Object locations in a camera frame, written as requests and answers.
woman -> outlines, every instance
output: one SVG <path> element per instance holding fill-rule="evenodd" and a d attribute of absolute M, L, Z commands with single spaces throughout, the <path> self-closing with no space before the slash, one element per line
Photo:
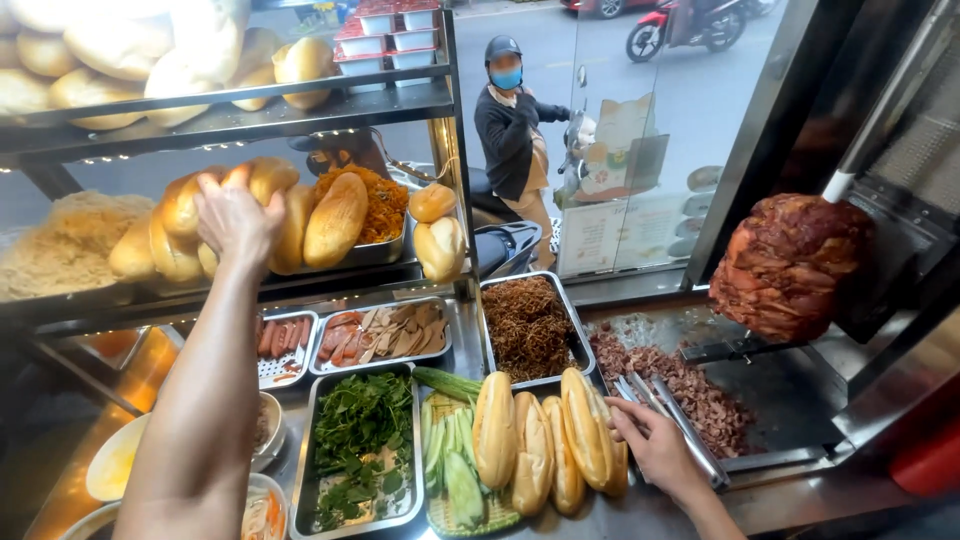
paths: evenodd
<path fill-rule="evenodd" d="M 493 194 L 523 219 L 540 225 L 542 233 L 534 270 L 547 270 L 556 258 L 550 253 L 553 227 L 540 190 L 546 180 L 546 143 L 537 129 L 540 122 L 566 121 L 570 109 L 544 105 L 523 83 L 519 47 L 509 36 L 497 36 L 487 44 L 484 66 L 490 83 L 477 99 L 473 123 L 480 135 L 487 178 Z"/>

doner meat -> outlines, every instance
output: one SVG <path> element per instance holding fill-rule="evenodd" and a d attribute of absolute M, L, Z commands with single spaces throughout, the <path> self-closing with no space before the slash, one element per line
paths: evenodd
<path fill-rule="evenodd" d="M 713 310 L 769 339 L 819 337 L 837 284 L 863 261 L 874 223 L 846 201 L 784 193 L 756 203 L 710 279 Z"/>

bowl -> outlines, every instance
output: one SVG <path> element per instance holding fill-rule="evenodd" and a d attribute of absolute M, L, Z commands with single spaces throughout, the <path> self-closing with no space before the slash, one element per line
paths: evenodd
<path fill-rule="evenodd" d="M 267 442 L 254 450 L 250 461 L 252 473 L 263 471 L 276 459 L 286 438 L 286 426 L 283 423 L 283 408 L 280 402 L 266 392 L 260 392 L 260 399 L 267 403 L 267 432 L 270 437 L 267 438 Z"/>
<path fill-rule="evenodd" d="M 276 538 L 282 539 L 287 537 L 287 512 L 290 510 L 290 504 L 287 503 L 286 498 L 283 496 L 283 490 L 280 488 L 280 484 L 266 475 L 260 475 L 258 473 L 251 473 L 250 480 L 247 483 L 247 500 L 250 500 L 250 494 L 253 489 L 265 489 L 273 494 L 270 498 L 268 504 L 275 504 L 278 507 L 273 508 L 272 510 L 267 511 L 268 520 L 267 523 L 273 527 L 274 534 L 268 535 L 267 538 Z M 241 525 L 241 538 L 248 538 L 251 536 L 251 532 L 244 530 L 248 525 L 248 513 L 250 509 L 247 504 L 244 503 L 244 519 L 243 524 Z M 275 521 L 270 523 L 269 516 L 273 516 Z"/>
<path fill-rule="evenodd" d="M 94 533 L 113 523 L 120 513 L 120 503 L 112 503 L 90 512 L 73 527 L 66 530 L 60 540 L 87 540 Z"/>
<path fill-rule="evenodd" d="M 86 491 L 97 501 L 112 503 L 123 498 L 133 468 L 133 457 L 140 437 L 150 421 L 150 413 L 134 419 L 118 430 L 100 447 L 86 469 Z"/>

hand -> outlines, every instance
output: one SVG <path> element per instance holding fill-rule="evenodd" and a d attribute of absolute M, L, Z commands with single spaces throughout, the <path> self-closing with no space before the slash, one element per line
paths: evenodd
<path fill-rule="evenodd" d="M 693 461 L 684 434 L 670 418 L 620 398 L 606 398 L 611 407 L 608 427 L 613 439 L 627 441 L 644 476 L 681 506 L 705 490 L 712 495 L 707 479 Z"/>
<path fill-rule="evenodd" d="M 274 193 L 266 208 L 250 193 L 251 168 L 241 165 L 228 174 L 222 185 L 216 177 L 197 178 L 200 191 L 194 195 L 200 215 L 200 237 L 224 265 L 242 271 L 261 272 L 274 252 L 286 214 L 283 194 Z"/>

person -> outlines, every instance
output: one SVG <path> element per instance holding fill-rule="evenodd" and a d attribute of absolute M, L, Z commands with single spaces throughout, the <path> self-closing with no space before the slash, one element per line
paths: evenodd
<path fill-rule="evenodd" d="M 259 403 L 256 290 L 284 217 L 279 193 L 266 208 L 256 202 L 250 172 L 237 167 L 223 185 L 209 175 L 198 179 L 200 234 L 220 266 L 140 440 L 113 540 L 240 537 Z M 627 442 L 647 478 L 704 540 L 744 538 L 672 420 L 617 398 L 607 403 L 614 438 Z"/>
<path fill-rule="evenodd" d="M 512 37 L 490 40 L 484 53 L 489 81 L 477 99 L 473 123 L 480 135 L 493 194 L 523 219 L 540 225 L 538 257 L 531 266 L 547 270 L 556 257 L 550 252 L 553 226 L 540 195 L 549 187 L 549 163 L 546 142 L 537 127 L 540 122 L 568 121 L 570 109 L 540 103 L 529 87 L 521 86 L 522 59 Z"/>
<path fill-rule="evenodd" d="M 693 522 L 703 540 L 746 540 L 720 498 L 693 461 L 677 424 L 640 404 L 606 398 L 607 427 L 613 439 L 626 441 L 651 483 L 669 495 Z"/>

